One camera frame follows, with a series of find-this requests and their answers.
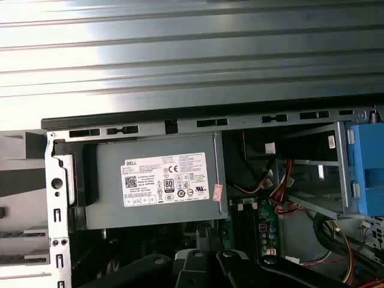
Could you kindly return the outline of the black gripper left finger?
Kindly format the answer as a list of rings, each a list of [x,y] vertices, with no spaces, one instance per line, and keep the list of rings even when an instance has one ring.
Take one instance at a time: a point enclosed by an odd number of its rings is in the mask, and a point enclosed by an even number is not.
[[[196,236],[196,248],[179,251],[174,260],[152,254],[83,287],[208,287],[223,245],[211,226],[199,227]]]

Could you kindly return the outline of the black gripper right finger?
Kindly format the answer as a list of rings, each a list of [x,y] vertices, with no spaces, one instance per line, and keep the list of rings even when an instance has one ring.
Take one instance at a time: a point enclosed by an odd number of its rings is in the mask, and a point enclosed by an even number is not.
[[[213,287],[349,287],[276,255],[261,255],[259,235],[251,235],[253,250],[241,256],[240,250],[226,249],[222,232],[211,229],[211,268]]]

